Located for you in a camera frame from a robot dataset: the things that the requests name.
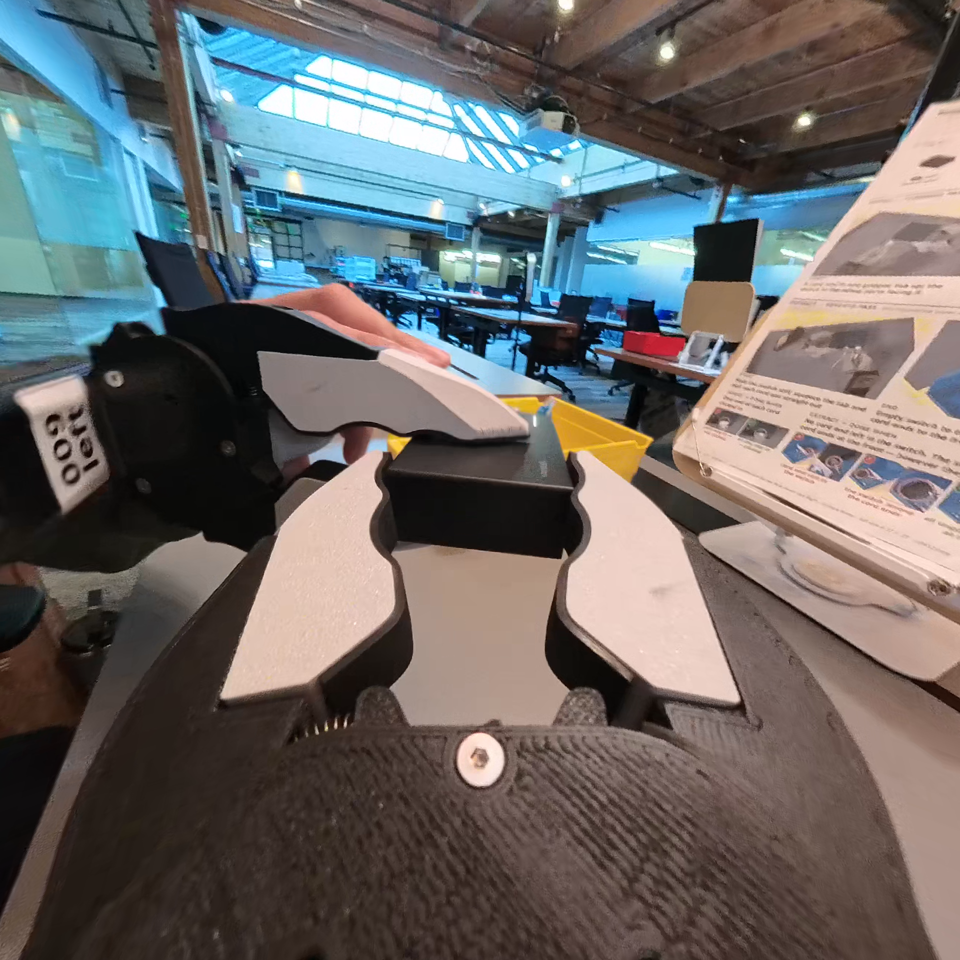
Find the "red plastic bin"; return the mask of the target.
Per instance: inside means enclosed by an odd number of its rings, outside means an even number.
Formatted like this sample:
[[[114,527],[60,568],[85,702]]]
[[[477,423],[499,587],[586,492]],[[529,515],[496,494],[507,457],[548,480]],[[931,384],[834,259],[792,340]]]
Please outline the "red plastic bin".
[[[642,330],[627,330],[623,334],[622,349],[631,354],[676,361],[687,345],[683,335],[664,334]]]

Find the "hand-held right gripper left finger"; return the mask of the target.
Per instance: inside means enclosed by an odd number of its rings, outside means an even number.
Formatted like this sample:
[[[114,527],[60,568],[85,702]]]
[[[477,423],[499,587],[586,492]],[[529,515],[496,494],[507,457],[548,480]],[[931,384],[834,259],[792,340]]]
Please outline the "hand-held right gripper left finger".
[[[410,666],[391,462],[367,453],[281,524],[225,674],[224,705],[303,697],[353,707],[364,690],[390,688]]]

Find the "person's left hand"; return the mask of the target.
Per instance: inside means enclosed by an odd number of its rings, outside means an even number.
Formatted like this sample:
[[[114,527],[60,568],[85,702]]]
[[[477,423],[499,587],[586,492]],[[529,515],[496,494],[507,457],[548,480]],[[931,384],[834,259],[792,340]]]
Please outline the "person's left hand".
[[[441,369],[450,366],[447,352],[398,330],[375,308],[341,284],[257,298],[254,302],[308,314],[331,329],[375,348],[416,355]],[[281,473],[285,480],[292,481],[309,467],[310,463],[306,461],[290,463],[286,468],[281,468]]]

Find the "black network switch box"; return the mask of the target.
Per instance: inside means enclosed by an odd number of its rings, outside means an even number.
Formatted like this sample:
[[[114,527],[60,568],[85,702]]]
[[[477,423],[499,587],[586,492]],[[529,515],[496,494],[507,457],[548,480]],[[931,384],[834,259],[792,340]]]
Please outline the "black network switch box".
[[[522,419],[526,438],[412,438],[384,474],[398,539],[561,558],[573,492],[567,459],[548,415]]]

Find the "ceiling projector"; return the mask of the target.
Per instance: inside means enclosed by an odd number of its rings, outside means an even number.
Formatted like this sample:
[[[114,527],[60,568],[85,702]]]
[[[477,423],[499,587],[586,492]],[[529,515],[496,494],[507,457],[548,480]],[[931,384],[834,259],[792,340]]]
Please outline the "ceiling projector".
[[[537,90],[518,121],[518,141],[529,150],[549,153],[580,137],[580,124],[564,97]]]

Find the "black office chair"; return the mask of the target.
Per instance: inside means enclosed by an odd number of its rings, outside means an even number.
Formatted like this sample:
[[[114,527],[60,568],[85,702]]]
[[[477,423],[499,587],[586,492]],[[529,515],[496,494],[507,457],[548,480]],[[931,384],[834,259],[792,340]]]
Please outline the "black office chair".
[[[628,298],[625,324],[623,334],[627,330],[662,332],[654,301]],[[613,397],[619,390],[631,384],[631,379],[627,376],[630,369],[631,367],[628,364],[621,361],[614,361],[610,375],[614,378],[615,382],[607,390],[607,394],[610,397]]]
[[[582,361],[582,341],[593,298],[563,294],[556,314],[556,325],[527,326],[530,339],[519,346],[526,359],[524,375],[560,390],[563,398],[575,404],[577,398],[567,383],[551,371],[559,367],[578,367]]]

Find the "black upright panel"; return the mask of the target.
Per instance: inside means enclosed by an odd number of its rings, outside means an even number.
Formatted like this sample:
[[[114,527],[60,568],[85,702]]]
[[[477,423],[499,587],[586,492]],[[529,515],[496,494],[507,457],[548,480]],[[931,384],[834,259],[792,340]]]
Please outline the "black upright panel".
[[[752,218],[693,228],[692,282],[751,282],[764,222]]]

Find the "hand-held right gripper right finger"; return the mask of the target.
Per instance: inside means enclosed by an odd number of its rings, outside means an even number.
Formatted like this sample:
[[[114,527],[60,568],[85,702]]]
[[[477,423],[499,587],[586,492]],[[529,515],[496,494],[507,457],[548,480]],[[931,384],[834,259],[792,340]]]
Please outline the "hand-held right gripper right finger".
[[[573,452],[568,466],[571,531],[546,631],[554,675],[607,707],[633,696],[740,707],[682,532],[594,454]]]

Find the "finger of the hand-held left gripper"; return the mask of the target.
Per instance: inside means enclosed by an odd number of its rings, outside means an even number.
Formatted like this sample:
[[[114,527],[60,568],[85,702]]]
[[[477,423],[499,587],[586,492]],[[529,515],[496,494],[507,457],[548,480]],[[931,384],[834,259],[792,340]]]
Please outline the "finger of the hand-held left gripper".
[[[330,445],[342,446],[340,434],[315,435],[295,429],[281,413],[269,413],[270,449],[273,462],[280,469],[288,465],[315,461],[318,452]]]
[[[372,359],[259,351],[257,359],[264,393],[302,433],[376,426],[397,436],[487,443],[531,432],[527,419],[473,380],[400,350]]]

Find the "yellow plastic bin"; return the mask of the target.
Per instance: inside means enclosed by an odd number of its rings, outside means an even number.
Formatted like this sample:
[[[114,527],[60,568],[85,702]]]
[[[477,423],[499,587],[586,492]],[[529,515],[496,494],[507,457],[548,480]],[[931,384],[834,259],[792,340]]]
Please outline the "yellow plastic bin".
[[[504,403],[527,422],[527,437],[467,441],[436,432],[390,435],[391,470],[416,478],[562,489],[570,481],[570,454],[588,453],[630,481],[651,444],[635,430],[555,397],[508,397]]]

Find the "beige rounded board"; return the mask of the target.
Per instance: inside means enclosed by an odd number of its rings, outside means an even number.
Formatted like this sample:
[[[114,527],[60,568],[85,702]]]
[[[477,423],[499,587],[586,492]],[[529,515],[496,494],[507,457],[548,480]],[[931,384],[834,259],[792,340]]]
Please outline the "beige rounded board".
[[[686,286],[679,311],[680,330],[688,338],[707,333],[739,344],[755,315],[755,299],[750,281],[693,280]]]

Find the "black mesh chair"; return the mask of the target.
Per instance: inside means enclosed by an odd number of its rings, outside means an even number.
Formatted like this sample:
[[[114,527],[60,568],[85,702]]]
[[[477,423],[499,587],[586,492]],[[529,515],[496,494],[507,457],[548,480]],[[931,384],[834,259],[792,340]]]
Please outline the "black mesh chair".
[[[134,238],[148,277],[167,307],[192,310],[224,301],[223,293],[210,287],[191,246],[167,243],[138,231]]]

